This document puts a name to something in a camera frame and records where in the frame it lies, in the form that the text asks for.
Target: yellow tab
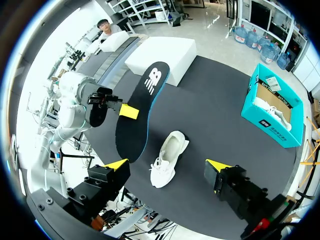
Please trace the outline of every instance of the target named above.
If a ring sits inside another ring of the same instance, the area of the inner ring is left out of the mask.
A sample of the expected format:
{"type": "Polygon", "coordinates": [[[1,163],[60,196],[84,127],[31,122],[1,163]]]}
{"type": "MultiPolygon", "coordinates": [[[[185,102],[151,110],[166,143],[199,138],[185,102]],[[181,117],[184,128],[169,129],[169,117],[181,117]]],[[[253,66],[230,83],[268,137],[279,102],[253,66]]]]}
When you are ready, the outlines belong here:
{"type": "Polygon", "coordinates": [[[135,109],[134,107],[129,106],[126,103],[122,103],[119,115],[131,118],[131,119],[137,119],[138,113],[139,113],[138,109],[135,109]]]}
{"type": "Polygon", "coordinates": [[[128,158],[120,160],[120,161],[115,161],[113,163],[109,163],[107,165],[104,165],[104,167],[109,167],[111,169],[114,169],[116,171],[122,164],[124,164],[126,161],[129,161],[128,158]]]}
{"type": "Polygon", "coordinates": [[[228,168],[232,167],[232,166],[223,164],[221,162],[213,161],[213,160],[210,160],[210,159],[206,159],[206,161],[209,162],[219,173],[220,173],[221,169],[224,169],[226,167],[228,167],[228,168]]]}

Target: white sneaker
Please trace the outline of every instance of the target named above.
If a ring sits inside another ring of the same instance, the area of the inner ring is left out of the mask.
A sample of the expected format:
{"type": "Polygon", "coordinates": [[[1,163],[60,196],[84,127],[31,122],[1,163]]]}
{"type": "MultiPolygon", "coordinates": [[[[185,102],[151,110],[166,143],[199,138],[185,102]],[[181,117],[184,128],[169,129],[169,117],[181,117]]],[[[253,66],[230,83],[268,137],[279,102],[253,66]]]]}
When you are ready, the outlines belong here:
{"type": "Polygon", "coordinates": [[[156,188],[167,185],[175,176],[175,166],[180,154],[187,148],[189,141],[180,131],[173,131],[164,141],[159,157],[151,164],[151,184],[156,188]]]}
{"type": "Polygon", "coordinates": [[[253,101],[253,105],[256,105],[257,107],[260,107],[264,110],[266,110],[272,117],[274,117],[278,122],[282,123],[282,125],[290,132],[292,129],[292,126],[290,123],[287,122],[287,120],[284,117],[284,114],[282,111],[277,110],[275,106],[270,106],[269,103],[264,101],[263,99],[256,97],[253,101]]]}

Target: glasses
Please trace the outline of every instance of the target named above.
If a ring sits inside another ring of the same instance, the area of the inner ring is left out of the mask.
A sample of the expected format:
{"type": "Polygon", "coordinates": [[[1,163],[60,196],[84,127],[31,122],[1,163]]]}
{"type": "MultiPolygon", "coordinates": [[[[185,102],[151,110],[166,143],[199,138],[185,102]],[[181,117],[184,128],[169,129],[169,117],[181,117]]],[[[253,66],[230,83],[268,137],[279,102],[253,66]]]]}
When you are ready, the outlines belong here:
{"type": "Polygon", "coordinates": [[[105,23],[102,23],[101,25],[100,25],[100,27],[106,27],[106,26],[108,26],[109,25],[109,23],[108,22],[105,22],[105,23]]]}

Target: teal shoe box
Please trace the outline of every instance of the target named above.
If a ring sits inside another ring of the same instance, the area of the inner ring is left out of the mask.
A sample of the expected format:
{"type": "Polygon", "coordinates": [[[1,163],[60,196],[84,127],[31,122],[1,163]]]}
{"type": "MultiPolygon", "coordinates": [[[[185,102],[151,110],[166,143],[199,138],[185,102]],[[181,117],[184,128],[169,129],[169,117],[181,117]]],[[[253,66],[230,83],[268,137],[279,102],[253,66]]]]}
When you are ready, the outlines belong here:
{"type": "Polygon", "coordinates": [[[302,144],[304,131],[303,102],[280,77],[260,63],[250,78],[241,116],[260,128],[284,148],[298,147],[302,144]],[[270,86],[267,79],[271,77],[275,77],[277,83],[270,86]],[[282,111],[283,115],[286,113],[289,116],[289,120],[287,117],[286,120],[291,124],[290,131],[267,111],[253,105],[257,94],[270,106],[274,106],[273,103],[279,104],[277,109],[282,111]]]}

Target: black insole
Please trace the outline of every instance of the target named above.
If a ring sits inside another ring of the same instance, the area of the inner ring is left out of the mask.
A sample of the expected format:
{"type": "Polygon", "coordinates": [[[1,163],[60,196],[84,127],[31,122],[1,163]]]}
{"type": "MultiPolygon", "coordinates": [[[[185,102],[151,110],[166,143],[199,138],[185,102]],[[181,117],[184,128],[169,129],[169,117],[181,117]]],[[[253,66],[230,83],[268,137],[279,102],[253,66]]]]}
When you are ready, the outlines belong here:
{"type": "Polygon", "coordinates": [[[128,105],[139,110],[136,120],[119,116],[115,130],[116,149],[123,159],[135,162],[148,140],[149,115],[157,96],[165,86],[170,68],[165,62],[155,62],[147,68],[135,87],[128,105]]]}

